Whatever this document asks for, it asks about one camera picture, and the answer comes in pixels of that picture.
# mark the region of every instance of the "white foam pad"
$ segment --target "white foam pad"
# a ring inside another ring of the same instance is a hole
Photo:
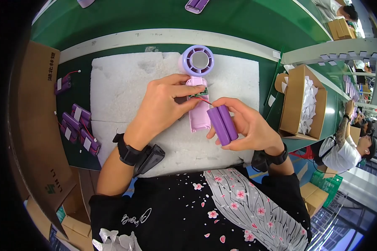
[[[179,53],[130,53],[96,58],[91,72],[91,113],[94,137],[102,144],[98,153],[101,165],[116,147],[116,131],[123,133],[135,117],[149,81],[179,73]],[[215,55],[215,66],[204,77],[210,101],[227,96],[239,98],[259,108],[258,62]],[[206,130],[191,133],[188,114],[159,134],[151,144],[166,152],[161,163],[142,177],[216,169],[250,163],[253,151],[226,151],[216,146],[216,137],[208,140]]]

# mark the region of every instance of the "black hair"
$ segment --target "black hair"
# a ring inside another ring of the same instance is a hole
[[[343,11],[348,13],[352,21],[357,22],[357,20],[359,19],[359,15],[357,14],[353,4],[344,6]]]

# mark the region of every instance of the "black t-shirt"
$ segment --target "black t-shirt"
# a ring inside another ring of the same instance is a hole
[[[312,238],[296,174],[266,176],[259,184],[245,168],[227,168],[138,178],[134,186],[131,198],[91,197],[97,245],[112,230],[134,236],[130,245],[144,251],[304,250]]]

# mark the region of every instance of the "hand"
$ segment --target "hand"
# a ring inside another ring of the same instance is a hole
[[[355,108],[355,102],[351,99],[345,104],[345,114],[349,117],[352,115]]]
[[[278,156],[284,150],[281,137],[265,121],[259,112],[248,107],[236,98],[220,98],[212,103],[213,106],[226,105],[230,112],[234,113],[232,117],[236,131],[241,133],[245,138],[236,139],[222,149],[233,151],[241,150],[265,150],[272,156]],[[212,127],[207,138],[215,136],[215,129]]]
[[[200,102],[192,98],[182,104],[176,97],[193,95],[205,90],[204,86],[186,86],[190,77],[172,74],[148,83],[147,91],[136,117],[127,127],[124,142],[136,150],[142,150],[156,135],[170,127],[184,113]]]

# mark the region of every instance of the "purple fan head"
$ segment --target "purple fan head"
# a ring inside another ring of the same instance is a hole
[[[179,69],[187,75],[202,77],[208,74],[214,65],[214,56],[209,48],[203,45],[189,47],[179,57]]]

